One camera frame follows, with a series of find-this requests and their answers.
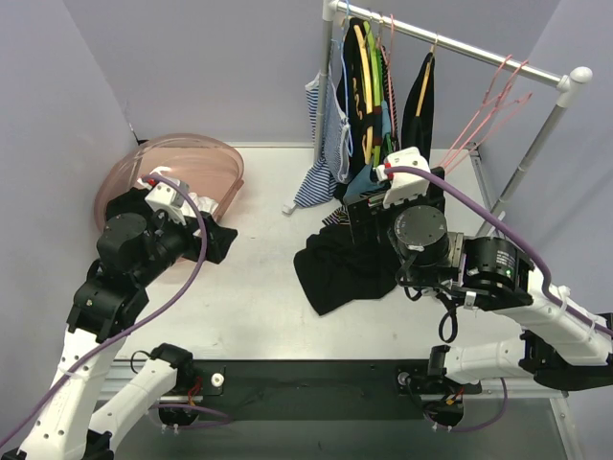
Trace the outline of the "white tank top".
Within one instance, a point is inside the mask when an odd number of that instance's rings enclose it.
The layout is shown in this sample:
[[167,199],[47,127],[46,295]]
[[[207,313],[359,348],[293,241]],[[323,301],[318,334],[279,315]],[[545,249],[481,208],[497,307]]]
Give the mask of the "white tank top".
[[[148,175],[148,179],[142,177],[140,182],[146,185],[146,189],[150,190],[151,184],[149,183],[154,177],[159,177],[160,181],[165,181],[167,178],[175,178],[180,179],[184,182],[182,178],[180,178],[175,170],[166,166],[159,166],[153,169]],[[187,221],[187,218],[196,218],[196,214],[200,211],[205,211],[213,215],[218,208],[218,202],[211,197],[205,195],[198,195],[194,191],[191,190],[189,185],[189,192],[185,196],[185,204],[182,207],[183,214]]]

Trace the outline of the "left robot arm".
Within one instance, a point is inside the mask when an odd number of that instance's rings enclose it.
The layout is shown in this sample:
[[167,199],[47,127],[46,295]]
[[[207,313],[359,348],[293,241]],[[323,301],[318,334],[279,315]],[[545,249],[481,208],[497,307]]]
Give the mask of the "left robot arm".
[[220,264],[238,231],[201,214],[184,223],[164,211],[110,218],[99,257],[77,290],[52,386],[29,415],[33,427],[6,459],[111,459],[130,429],[165,394],[198,381],[193,354],[163,343],[102,408],[96,404],[116,354],[139,326],[148,286],[178,260]]

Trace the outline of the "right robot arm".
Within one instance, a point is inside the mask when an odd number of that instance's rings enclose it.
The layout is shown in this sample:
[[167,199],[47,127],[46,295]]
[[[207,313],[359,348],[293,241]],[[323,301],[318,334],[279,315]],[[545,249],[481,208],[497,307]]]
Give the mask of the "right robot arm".
[[[383,166],[383,185],[349,196],[355,242],[386,240],[399,261],[396,283],[411,300],[445,309],[441,343],[424,368],[438,391],[520,378],[559,391],[612,382],[612,317],[580,307],[556,287],[544,261],[482,205],[448,184],[441,169]],[[460,310],[491,312],[519,325],[512,338],[459,346]]]

